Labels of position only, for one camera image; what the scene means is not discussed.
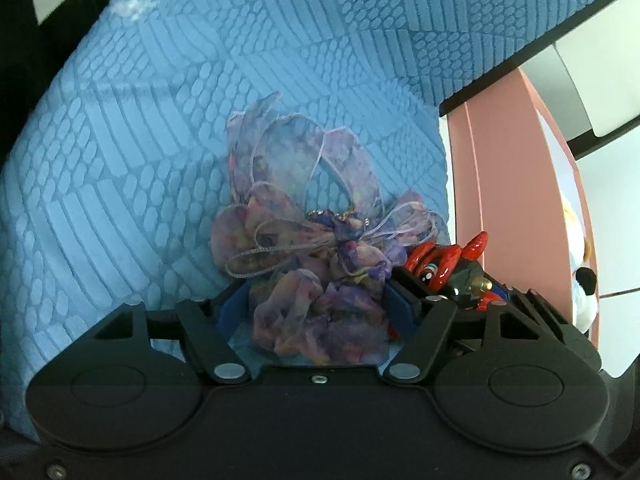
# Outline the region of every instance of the blue towel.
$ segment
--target blue towel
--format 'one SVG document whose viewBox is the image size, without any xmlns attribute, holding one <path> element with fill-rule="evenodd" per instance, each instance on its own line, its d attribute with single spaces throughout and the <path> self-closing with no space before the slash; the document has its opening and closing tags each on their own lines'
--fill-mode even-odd
<svg viewBox="0 0 640 480">
<path fill-rule="evenodd" d="M 219 293 L 211 219 L 229 204 L 224 126 L 279 90 L 347 125 L 385 196 L 447 217 L 436 106 L 593 0 L 113 0 L 0 176 L 0 404 L 34 436 L 34 373 L 124 301 Z M 313 180 L 309 204 L 340 202 Z M 175 346 L 155 342 L 175 352 Z"/>
</svg>

